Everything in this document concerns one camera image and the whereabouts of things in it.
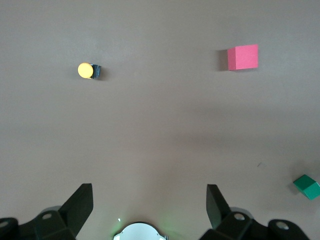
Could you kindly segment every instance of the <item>cube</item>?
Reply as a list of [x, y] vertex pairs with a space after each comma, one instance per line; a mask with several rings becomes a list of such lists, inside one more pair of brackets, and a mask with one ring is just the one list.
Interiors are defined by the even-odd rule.
[[258, 67], [258, 44], [236, 46], [228, 49], [229, 71]]
[[320, 185], [307, 175], [299, 177], [293, 183], [296, 188], [310, 200], [320, 196]]

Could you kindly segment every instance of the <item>black plastic part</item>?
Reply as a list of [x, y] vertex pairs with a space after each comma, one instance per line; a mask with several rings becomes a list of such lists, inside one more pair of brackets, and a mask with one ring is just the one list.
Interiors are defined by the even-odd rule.
[[[237, 220], [235, 215], [241, 214], [244, 219]], [[240, 240], [252, 224], [251, 218], [242, 212], [232, 212], [225, 217], [222, 223], [216, 228], [216, 231], [227, 235], [231, 239]]]
[[15, 218], [1, 218], [0, 240], [75, 240], [93, 206], [92, 185], [82, 184], [58, 211], [42, 212], [20, 226]]
[[[310, 240], [290, 221], [275, 219], [266, 227], [243, 212], [231, 211], [217, 185], [207, 186], [206, 211], [213, 229], [200, 240]], [[278, 222], [286, 224], [287, 229], [278, 227]]]
[[224, 235], [220, 232], [217, 232], [213, 229], [209, 229], [206, 233], [200, 238], [200, 240], [233, 240], [227, 235]]
[[0, 224], [3, 225], [0, 228], [0, 240], [7, 240], [15, 237], [15, 233], [18, 230], [18, 220], [13, 217], [1, 218]]
[[92, 184], [82, 184], [58, 210], [65, 225], [78, 235], [94, 208]]
[[215, 184], [208, 184], [206, 188], [206, 212], [213, 229], [231, 213], [228, 203]]
[[[280, 229], [277, 226], [278, 222], [285, 223], [288, 226], [288, 229]], [[301, 230], [300, 227], [287, 220], [271, 220], [268, 224], [268, 227], [279, 240], [309, 240], [307, 235]]]

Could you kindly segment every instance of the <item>yellow sphere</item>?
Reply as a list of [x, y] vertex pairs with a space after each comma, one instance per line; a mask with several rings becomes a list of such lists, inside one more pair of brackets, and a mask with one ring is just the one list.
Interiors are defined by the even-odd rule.
[[87, 62], [83, 62], [78, 67], [78, 73], [84, 79], [90, 79], [94, 74], [94, 68]]

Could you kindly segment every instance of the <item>toy block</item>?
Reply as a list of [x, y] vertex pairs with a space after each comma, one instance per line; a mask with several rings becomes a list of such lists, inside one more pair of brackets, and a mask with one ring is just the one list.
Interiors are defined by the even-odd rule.
[[78, 67], [78, 73], [84, 79], [96, 79], [100, 75], [101, 66], [83, 62]]
[[320, 185], [307, 175], [299, 177], [293, 183], [296, 188], [310, 200], [320, 196]]
[[258, 44], [236, 46], [228, 49], [229, 71], [258, 67]]

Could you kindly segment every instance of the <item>screw hole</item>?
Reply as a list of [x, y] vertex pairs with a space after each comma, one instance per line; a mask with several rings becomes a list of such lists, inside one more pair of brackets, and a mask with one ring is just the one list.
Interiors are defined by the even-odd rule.
[[52, 217], [52, 214], [51, 213], [47, 213], [47, 214], [42, 216], [42, 219], [43, 220], [47, 220], [47, 219], [50, 219], [51, 217]]
[[234, 215], [234, 218], [237, 219], [237, 220], [239, 220], [239, 221], [243, 221], [243, 220], [246, 219], [245, 216], [243, 216], [241, 213], [236, 213], [236, 214]]
[[5, 226], [7, 226], [9, 223], [7, 221], [1, 222], [0, 223], [0, 228], [4, 228]]
[[289, 226], [286, 223], [284, 223], [283, 221], [278, 221], [276, 223], [276, 226], [278, 228], [282, 229], [282, 230], [288, 230], [289, 229]]

